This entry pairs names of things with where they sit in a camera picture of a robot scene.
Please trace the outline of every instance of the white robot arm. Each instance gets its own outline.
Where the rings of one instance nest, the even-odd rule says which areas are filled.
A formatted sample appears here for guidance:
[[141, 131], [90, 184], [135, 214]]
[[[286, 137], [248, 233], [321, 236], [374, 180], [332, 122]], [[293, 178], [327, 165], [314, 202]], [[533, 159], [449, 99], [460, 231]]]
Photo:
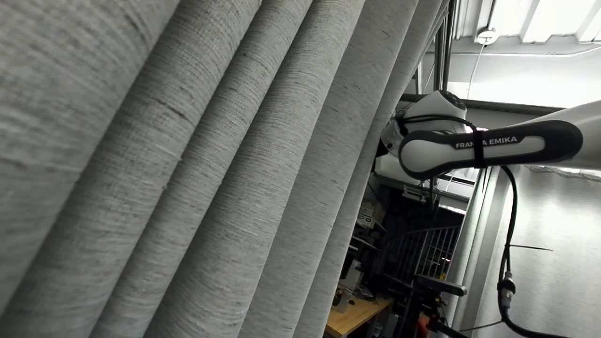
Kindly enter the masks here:
[[404, 171], [425, 180], [458, 167], [509, 163], [601, 169], [601, 101], [477, 133], [462, 118], [466, 109], [449, 92], [434, 92], [398, 116]]

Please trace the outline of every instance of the equipment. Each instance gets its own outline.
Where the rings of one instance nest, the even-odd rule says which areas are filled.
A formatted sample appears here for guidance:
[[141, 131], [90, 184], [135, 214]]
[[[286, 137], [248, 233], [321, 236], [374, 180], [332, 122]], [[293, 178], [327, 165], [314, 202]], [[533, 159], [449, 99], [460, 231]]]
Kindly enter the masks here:
[[556, 338], [518, 326], [509, 317], [517, 285], [511, 279], [511, 236], [517, 218], [517, 182], [507, 165], [556, 163], [560, 167], [601, 167], [599, 103], [565, 109], [524, 124], [479, 129], [466, 120], [466, 105], [449, 92], [434, 92], [394, 116], [402, 141], [402, 169], [419, 180], [451, 169], [502, 165], [513, 186], [513, 206], [498, 279], [502, 321], [522, 336]]

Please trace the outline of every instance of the table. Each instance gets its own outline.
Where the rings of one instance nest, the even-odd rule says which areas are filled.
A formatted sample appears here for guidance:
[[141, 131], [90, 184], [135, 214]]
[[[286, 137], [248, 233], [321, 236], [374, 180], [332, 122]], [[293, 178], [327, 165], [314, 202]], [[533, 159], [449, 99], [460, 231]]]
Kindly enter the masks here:
[[393, 304], [393, 298], [378, 296], [374, 302], [364, 298], [353, 298], [355, 304], [348, 304], [344, 311], [331, 310], [327, 317], [327, 334], [334, 338], [348, 338], [361, 325], [374, 319], [385, 308]]

